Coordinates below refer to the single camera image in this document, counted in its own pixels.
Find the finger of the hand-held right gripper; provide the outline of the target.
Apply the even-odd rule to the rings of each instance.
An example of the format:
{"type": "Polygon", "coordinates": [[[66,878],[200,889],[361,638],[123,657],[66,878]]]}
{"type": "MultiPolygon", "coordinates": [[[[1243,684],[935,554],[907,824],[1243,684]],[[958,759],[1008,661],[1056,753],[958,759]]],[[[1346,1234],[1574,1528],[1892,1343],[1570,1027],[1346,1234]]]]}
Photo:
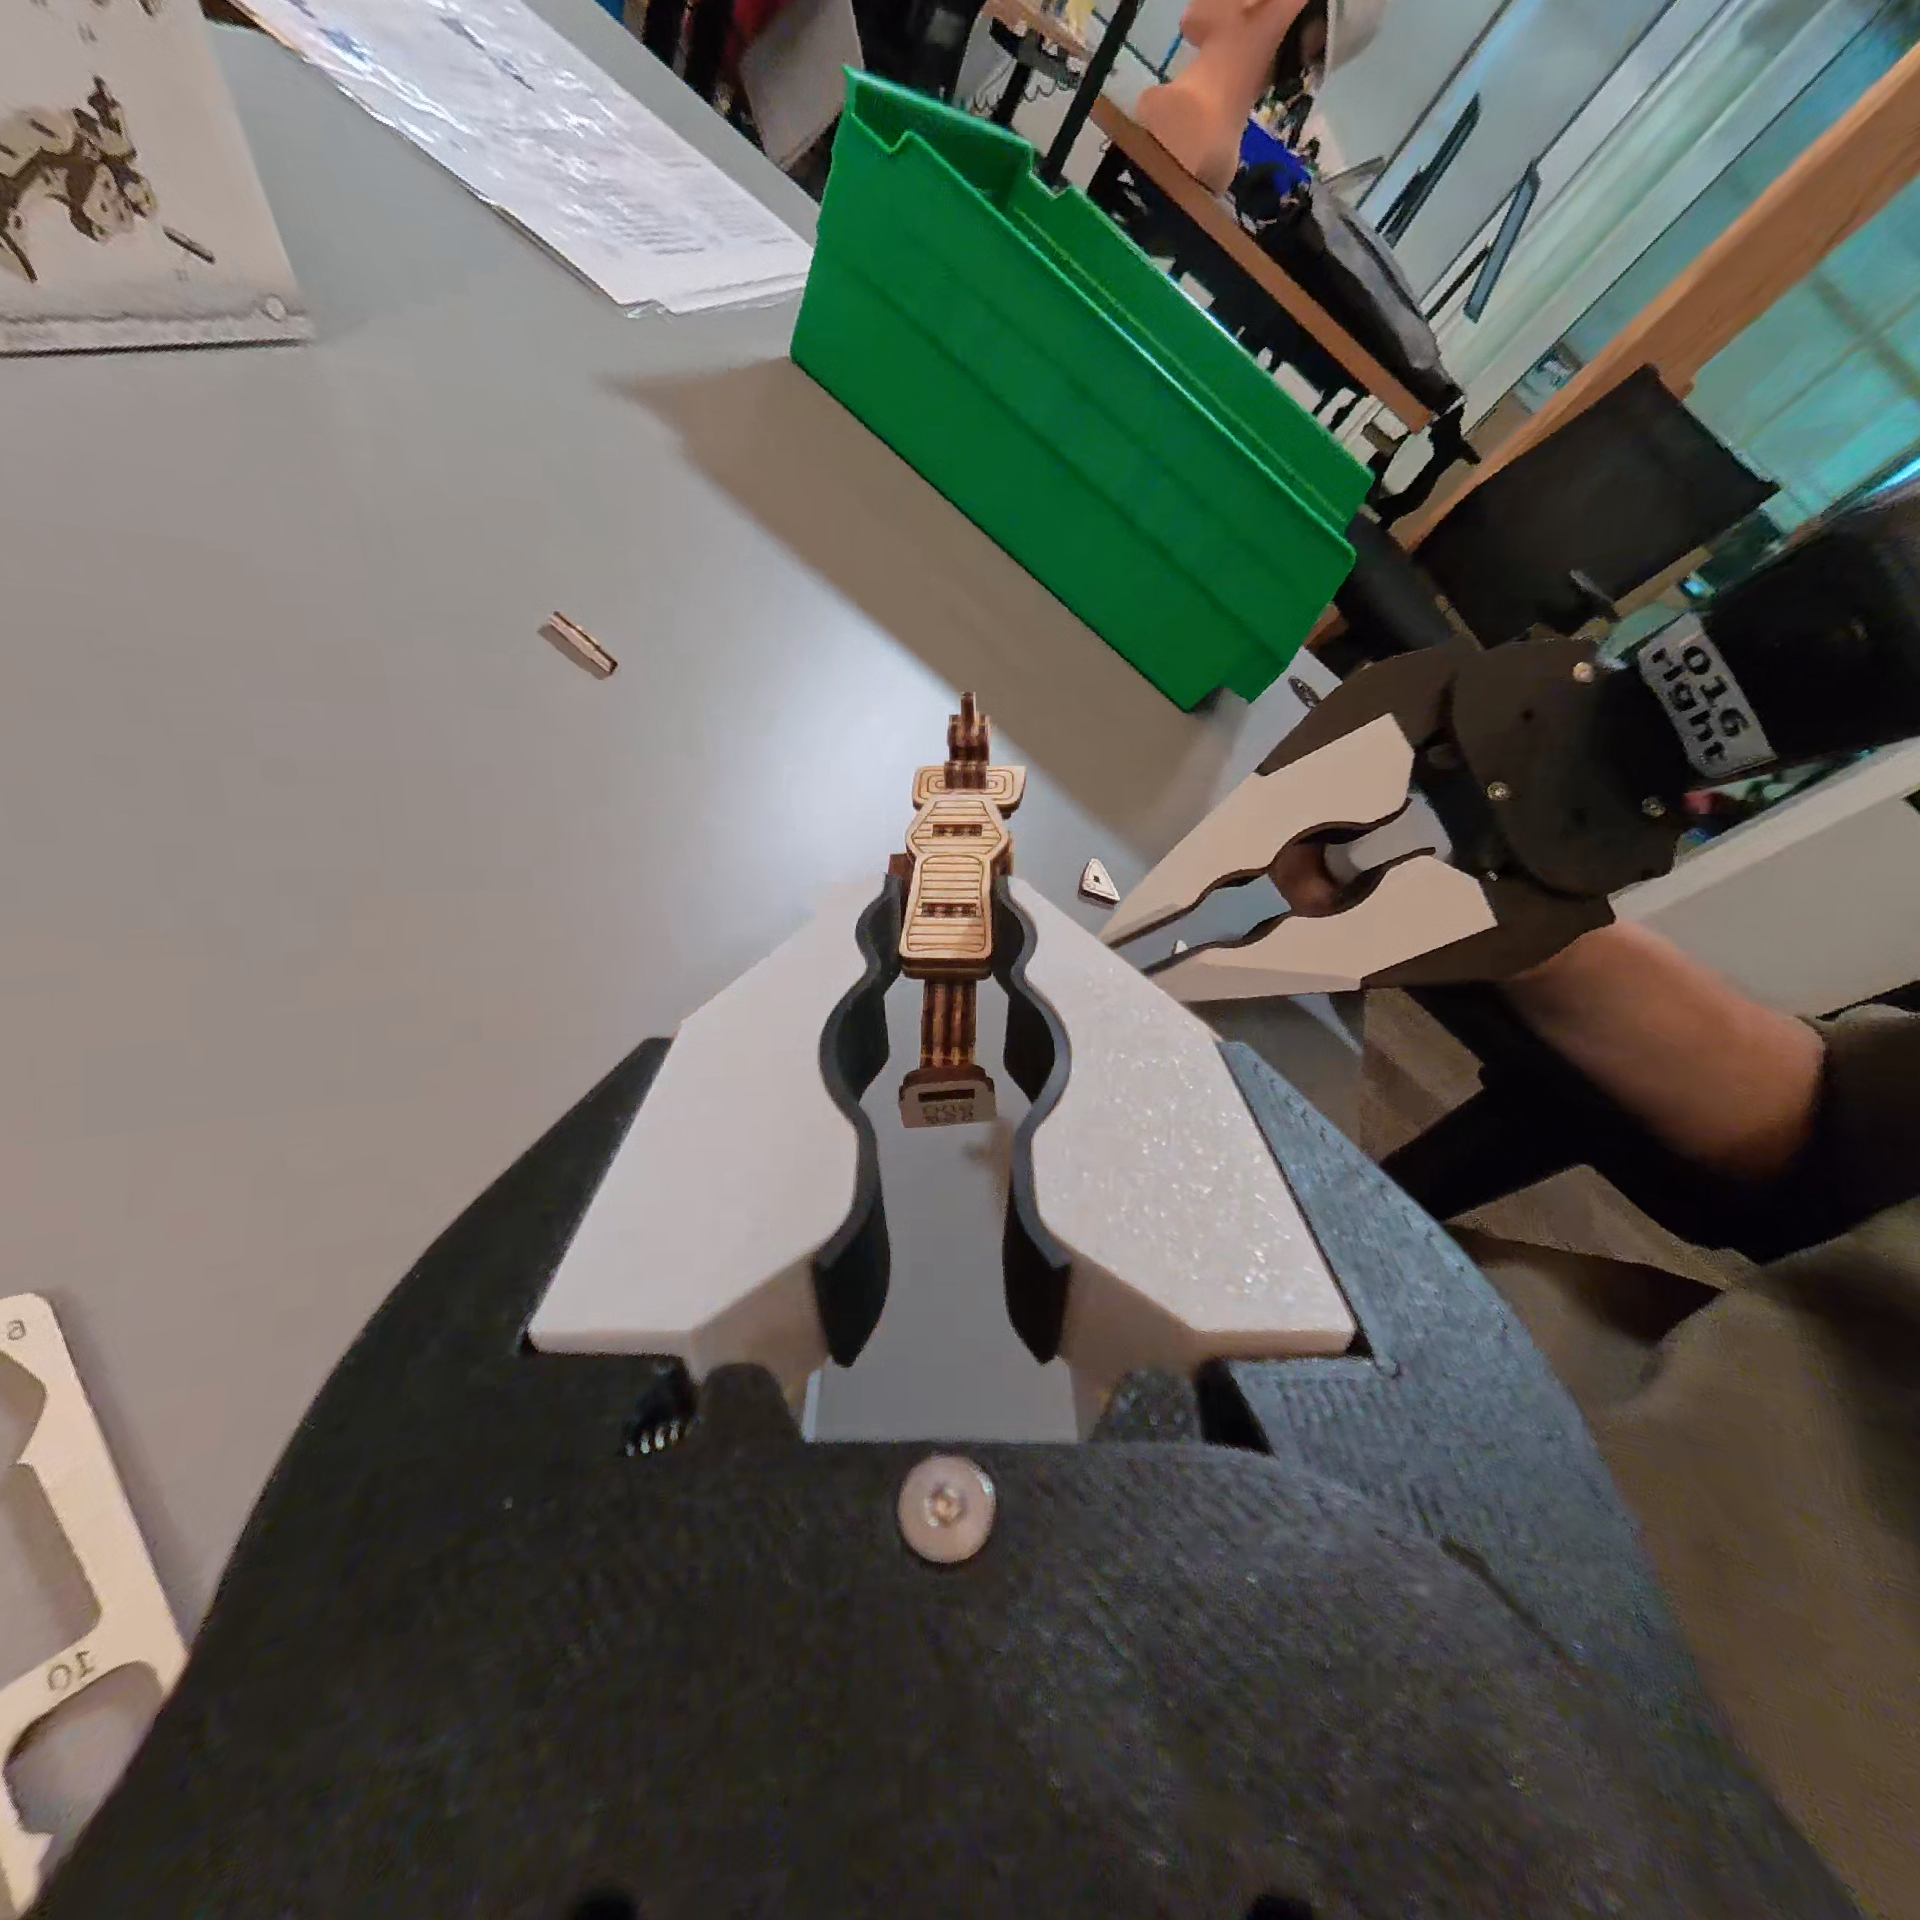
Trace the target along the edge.
{"type": "Polygon", "coordinates": [[[1129,943],[1186,918],[1217,888],[1269,871],[1289,845],[1324,830],[1386,824],[1407,803],[1411,767],[1413,746],[1379,715],[1288,765],[1250,774],[1115,903],[1102,941],[1129,943]]]}
{"type": "Polygon", "coordinates": [[[1285,914],[1236,943],[1194,945],[1149,977],[1181,1004],[1356,992],[1495,927],[1475,878],[1417,853],[1389,865],[1354,905],[1318,918],[1285,914]]]}

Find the mannequin head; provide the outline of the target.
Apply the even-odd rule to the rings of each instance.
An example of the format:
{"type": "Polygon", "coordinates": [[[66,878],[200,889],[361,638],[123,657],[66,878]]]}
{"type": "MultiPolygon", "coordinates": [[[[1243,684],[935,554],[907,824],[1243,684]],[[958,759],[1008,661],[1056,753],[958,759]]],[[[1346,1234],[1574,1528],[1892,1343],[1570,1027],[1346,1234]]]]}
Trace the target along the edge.
{"type": "Polygon", "coordinates": [[[1208,154],[1238,147],[1250,111],[1273,78],[1275,59],[1291,37],[1316,57],[1326,43],[1327,4],[1310,1],[1194,1],[1180,33],[1190,47],[1186,65],[1149,85],[1131,115],[1167,152],[1208,154]]]}

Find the person's olive shirt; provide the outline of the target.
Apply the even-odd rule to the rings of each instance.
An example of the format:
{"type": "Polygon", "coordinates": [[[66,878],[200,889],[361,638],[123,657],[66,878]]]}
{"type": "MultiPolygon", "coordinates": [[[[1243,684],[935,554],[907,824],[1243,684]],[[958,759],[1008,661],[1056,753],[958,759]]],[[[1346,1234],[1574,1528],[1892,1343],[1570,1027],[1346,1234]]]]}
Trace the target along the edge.
{"type": "Polygon", "coordinates": [[[1727,1736],[1872,1916],[1918,1913],[1918,1221],[1723,1290],[1464,1228],[1595,1438],[1727,1736]]]}

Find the green plastic bin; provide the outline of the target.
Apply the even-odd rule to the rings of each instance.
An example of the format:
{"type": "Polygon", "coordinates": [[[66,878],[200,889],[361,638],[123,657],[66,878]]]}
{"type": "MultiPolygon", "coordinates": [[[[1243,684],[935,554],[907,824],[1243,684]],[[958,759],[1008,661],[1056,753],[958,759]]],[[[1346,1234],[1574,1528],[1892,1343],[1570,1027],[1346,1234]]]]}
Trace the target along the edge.
{"type": "Polygon", "coordinates": [[[1016,131],[844,79],[792,361],[1176,708],[1258,699],[1368,468],[1016,131]]]}

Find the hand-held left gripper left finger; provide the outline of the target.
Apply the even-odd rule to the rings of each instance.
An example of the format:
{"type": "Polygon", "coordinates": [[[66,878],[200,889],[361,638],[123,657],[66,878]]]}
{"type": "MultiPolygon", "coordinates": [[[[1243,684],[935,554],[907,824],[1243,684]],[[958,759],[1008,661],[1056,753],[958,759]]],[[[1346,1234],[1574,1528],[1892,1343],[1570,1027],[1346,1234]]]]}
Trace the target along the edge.
{"type": "Polygon", "coordinates": [[[542,1354],[734,1364],[786,1392],[848,1368],[891,1252],[863,1107],[890,1061],[901,884],[833,888],[686,1015],[526,1328],[542,1354]]]}

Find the black bag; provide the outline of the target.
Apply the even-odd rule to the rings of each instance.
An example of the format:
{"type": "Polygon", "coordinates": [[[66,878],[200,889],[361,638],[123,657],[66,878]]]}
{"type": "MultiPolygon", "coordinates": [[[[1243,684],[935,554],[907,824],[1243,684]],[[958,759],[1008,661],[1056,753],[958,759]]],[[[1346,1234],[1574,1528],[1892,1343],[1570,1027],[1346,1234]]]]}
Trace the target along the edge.
{"type": "Polygon", "coordinates": [[[1289,238],[1289,271],[1428,414],[1464,397],[1398,255],[1329,181],[1310,180],[1289,238]]]}

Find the black monitor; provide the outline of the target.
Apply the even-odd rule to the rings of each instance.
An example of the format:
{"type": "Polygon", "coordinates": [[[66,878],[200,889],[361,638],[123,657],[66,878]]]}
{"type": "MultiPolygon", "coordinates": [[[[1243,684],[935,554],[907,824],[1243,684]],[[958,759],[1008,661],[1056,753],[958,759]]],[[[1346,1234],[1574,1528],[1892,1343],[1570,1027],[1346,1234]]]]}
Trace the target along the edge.
{"type": "Polygon", "coordinates": [[[1497,231],[1491,243],[1485,248],[1475,273],[1472,276],[1467,298],[1462,306],[1462,316],[1469,324],[1477,324],[1483,318],[1494,289],[1497,288],[1497,281],[1519,243],[1540,191],[1541,172],[1540,162],[1534,159],[1526,165],[1522,177],[1515,181],[1515,188],[1502,212],[1497,231]]]}
{"type": "Polygon", "coordinates": [[[1375,229],[1388,245],[1396,245],[1401,236],[1407,231],[1411,221],[1420,215],[1428,197],[1438,188],[1440,180],[1448,174],[1453,159],[1462,154],[1467,140],[1475,131],[1482,117],[1480,93],[1474,91],[1460,115],[1444,136],[1441,144],[1425,163],[1420,165],[1406,181],[1400,193],[1388,204],[1382,213],[1375,229]]]}

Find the printed paper sheets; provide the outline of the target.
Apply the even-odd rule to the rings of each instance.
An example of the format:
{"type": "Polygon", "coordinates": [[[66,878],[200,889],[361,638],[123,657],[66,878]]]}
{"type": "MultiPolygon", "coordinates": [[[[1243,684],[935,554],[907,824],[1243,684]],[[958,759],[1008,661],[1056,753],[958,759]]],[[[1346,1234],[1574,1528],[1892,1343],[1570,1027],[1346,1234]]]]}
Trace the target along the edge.
{"type": "Polygon", "coordinates": [[[628,314],[799,293],[809,243],[518,1],[242,1],[628,314]]]}

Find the person's right forearm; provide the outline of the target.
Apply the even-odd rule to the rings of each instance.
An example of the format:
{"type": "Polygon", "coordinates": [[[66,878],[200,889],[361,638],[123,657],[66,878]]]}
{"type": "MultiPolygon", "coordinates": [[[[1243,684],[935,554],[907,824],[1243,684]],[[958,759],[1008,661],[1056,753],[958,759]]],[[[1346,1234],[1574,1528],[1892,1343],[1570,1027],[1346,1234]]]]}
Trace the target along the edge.
{"type": "Polygon", "coordinates": [[[1499,994],[1622,1115],[1597,1170],[1670,1234],[1766,1265],[1916,1223],[1916,1008],[1786,1013],[1643,923],[1594,927],[1499,994]]]}

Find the wooden animal puzzle model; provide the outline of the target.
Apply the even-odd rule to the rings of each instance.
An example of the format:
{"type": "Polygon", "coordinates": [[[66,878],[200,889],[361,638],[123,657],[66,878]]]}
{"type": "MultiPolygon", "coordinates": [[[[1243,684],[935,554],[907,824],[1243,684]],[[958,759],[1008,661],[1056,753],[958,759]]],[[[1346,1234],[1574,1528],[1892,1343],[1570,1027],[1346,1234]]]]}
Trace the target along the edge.
{"type": "Polygon", "coordinates": [[[996,969],[996,884],[1011,870],[1009,819],[1024,791],[1026,769],[996,759],[991,720],[962,691],[943,759],[915,774],[914,817],[891,864],[903,885],[897,969],[923,996],[919,1061],[897,1091],[907,1130],[996,1115],[996,1084],[978,1059],[978,992],[996,969]]]}

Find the grey desk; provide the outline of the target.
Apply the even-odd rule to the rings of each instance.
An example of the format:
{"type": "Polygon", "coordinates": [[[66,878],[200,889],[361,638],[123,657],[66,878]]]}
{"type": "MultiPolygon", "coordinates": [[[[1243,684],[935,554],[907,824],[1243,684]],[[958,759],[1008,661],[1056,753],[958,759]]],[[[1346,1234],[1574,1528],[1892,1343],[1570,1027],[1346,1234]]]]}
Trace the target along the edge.
{"type": "Polygon", "coordinates": [[[1178,711],[792,365],[794,298],[629,314],[208,29],[311,340],[3,360],[3,1293],[186,1640],[387,1290],[878,876],[958,688],[1096,923],[1086,859],[1131,884],[1331,681],[1178,711]]]}

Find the black chair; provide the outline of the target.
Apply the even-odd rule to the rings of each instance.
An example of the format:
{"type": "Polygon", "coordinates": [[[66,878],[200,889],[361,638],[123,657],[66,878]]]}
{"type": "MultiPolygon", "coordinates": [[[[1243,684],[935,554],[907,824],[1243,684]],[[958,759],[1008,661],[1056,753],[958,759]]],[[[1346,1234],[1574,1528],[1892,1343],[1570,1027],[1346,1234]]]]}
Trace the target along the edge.
{"type": "Polygon", "coordinates": [[[1358,516],[1334,597],[1342,631],[1316,653],[1349,676],[1455,640],[1570,638],[1616,619],[1775,492],[1642,365],[1458,495],[1420,545],[1358,516]]]}

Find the plywood puzzle parts sheet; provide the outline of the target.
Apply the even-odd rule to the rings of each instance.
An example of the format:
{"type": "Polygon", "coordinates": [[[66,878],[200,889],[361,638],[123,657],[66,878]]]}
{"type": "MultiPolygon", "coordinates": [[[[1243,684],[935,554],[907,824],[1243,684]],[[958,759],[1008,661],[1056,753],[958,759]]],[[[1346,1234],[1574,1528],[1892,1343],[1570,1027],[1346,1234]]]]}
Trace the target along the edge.
{"type": "Polygon", "coordinates": [[[186,1645],[123,1478],[48,1298],[2,1301],[2,1763],[58,1715],[119,1695],[152,1719],[186,1645]]]}

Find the wooden table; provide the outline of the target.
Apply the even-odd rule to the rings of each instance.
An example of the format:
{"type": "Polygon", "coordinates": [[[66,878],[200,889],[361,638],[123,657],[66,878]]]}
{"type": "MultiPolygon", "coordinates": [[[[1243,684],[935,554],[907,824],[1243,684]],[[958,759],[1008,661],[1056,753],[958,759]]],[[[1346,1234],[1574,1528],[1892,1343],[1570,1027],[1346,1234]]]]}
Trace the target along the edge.
{"type": "Polygon", "coordinates": [[[1477,449],[1462,420],[1466,394],[1444,414],[1422,407],[1289,270],[1293,218],[1310,181],[1321,177],[1281,142],[1268,140],[1255,155],[1243,154],[1245,140],[1262,131],[1255,111],[1268,96],[1275,93],[1285,107],[1310,107],[1327,70],[1377,33],[1382,4],[1326,4],[1318,54],[1307,57],[1289,37],[1240,128],[1236,152],[1217,144],[1208,154],[1169,152],[1134,117],[1140,96],[1163,79],[1140,89],[1131,105],[1106,91],[1136,11],[1137,4],[1114,4],[1094,35],[1094,19],[1074,21],[1067,4],[986,4],[984,16],[1016,65],[994,107],[996,124],[1011,126],[1029,75],[1070,85],[1044,162],[1066,163],[1080,134],[1097,131],[1106,149],[1084,188],[1087,200],[1172,279],[1194,279],[1208,295],[1211,319],[1236,344],[1258,361],[1298,372],[1319,401],[1339,392],[1379,401],[1406,429],[1430,434],[1441,466],[1475,464],[1477,449]]]}

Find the wooden beam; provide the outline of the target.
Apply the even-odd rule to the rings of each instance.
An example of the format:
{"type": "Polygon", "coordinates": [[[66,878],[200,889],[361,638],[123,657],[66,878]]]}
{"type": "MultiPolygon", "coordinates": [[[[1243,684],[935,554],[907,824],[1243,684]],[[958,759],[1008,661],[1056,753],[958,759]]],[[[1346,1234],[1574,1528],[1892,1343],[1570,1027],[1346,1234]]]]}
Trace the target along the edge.
{"type": "Polygon", "coordinates": [[[1693,263],[1487,454],[1448,502],[1431,502],[1398,522],[1398,542],[1417,547],[1451,507],[1638,372],[1652,372],[1667,394],[1688,397],[1700,372],[1730,342],[1916,177],[1918,49],[1907,49],[1693,263]]]}

